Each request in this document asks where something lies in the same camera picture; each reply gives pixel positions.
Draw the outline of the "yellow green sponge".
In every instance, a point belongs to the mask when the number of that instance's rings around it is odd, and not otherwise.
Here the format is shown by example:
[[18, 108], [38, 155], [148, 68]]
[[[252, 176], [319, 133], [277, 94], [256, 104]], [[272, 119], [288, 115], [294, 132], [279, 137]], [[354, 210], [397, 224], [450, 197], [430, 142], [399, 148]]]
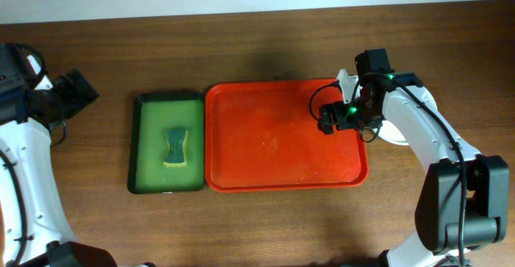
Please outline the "yellow green sponge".
[[163, 165], [168, 168], [186, 166], [188, 131], [184, 128], [169, 129], [165, 138], [167, 155], [163, 160]]

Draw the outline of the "cream white plate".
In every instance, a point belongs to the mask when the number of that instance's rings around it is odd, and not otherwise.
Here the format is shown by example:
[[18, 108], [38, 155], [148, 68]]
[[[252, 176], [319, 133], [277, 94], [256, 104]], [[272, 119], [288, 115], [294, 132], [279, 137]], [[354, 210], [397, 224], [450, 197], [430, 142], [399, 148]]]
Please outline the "cream white plate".
[[388, 142], [407, 146], [424, 146], [439, 142], [438, 125], [422, 107], [422, 102], [393, 93], [385, 98], [382, 114], [386, 129], [379, 135]]

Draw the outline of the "mint green plate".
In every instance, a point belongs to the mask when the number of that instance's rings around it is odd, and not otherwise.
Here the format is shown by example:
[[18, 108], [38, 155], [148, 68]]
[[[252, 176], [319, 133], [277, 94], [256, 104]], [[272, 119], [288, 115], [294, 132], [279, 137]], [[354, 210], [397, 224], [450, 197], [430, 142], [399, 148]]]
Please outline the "mint green plate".
[[408, 146], [409, 143], [405, 140], [405, 138], [399, 137], [399, 132], [390, 133], [388, 130], [381, 129], [377, 132], [378, 137], [384, 140], [385, 142], [397, 145], [397, 146]]

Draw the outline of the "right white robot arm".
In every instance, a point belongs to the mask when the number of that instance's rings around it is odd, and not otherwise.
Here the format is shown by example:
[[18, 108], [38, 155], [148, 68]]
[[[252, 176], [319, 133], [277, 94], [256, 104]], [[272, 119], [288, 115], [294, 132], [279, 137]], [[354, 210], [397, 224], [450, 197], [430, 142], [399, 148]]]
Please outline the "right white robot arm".
[[412, 72], [341, 71], [329, 87], [342, 100], [311, 111], [324, 134], [380, 131], [384, 121], [404, 137], [425, 172], [414, 213], [415, 230], [383, 251], [372, 266], [467, 266], [468, 252], [501, 242], [507, 232], [509, 167], [484, 156], [439, 113]]

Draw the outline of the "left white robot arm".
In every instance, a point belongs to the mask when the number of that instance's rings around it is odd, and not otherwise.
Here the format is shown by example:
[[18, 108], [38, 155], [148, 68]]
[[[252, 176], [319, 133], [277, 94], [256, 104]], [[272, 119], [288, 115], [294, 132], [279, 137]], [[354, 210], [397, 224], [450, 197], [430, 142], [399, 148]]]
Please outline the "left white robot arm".
[[104, 249], [80, 244], [52, 170], [52, 128], [98, 94], [77, 70], [54, 81], [12, 73], [1, 83], [1, 209], [7, 266], [114, 266]]

